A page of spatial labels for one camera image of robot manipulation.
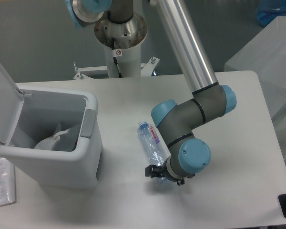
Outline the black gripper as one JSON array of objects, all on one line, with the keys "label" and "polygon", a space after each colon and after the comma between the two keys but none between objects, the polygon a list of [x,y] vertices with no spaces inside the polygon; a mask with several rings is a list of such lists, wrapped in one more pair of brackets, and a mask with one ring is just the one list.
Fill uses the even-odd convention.
[{"label": "black gripper", "polygon": [[177,175],[171,168],[162,167],[156,165],[149,165],[145,168],[145,176],[150,178],[162,178],[163,176],[167,178],[169,181],[177,183],[178,186],[182,186],[185,184],[186,179],[191,179],[195,176],[192,174],[187,177],[182,177]]}]

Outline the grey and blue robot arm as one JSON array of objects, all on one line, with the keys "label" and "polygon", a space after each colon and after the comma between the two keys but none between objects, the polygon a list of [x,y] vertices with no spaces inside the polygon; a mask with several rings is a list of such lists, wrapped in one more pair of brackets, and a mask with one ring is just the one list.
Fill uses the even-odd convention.
[{"label": "grey and blue robot arm", "polygon": [[[147,146],[149,178],[167,179],[183,185],[211,161],[207,143],[194,130],[235,109],[237,98],[228,85],[219,83],[182,0],[152,0],[160,16],[174,55],[188,86],[188,99],[169,99],[151,110],[154,126],[169,152],[161,157],[146,123],[139,131]],[[132,0],[67,0],[73,24],[94,27],[96,40],[103,46],[110,78],[138,77],[143,74],[141,44],[147,37],[147,22],[134,11]]]}]

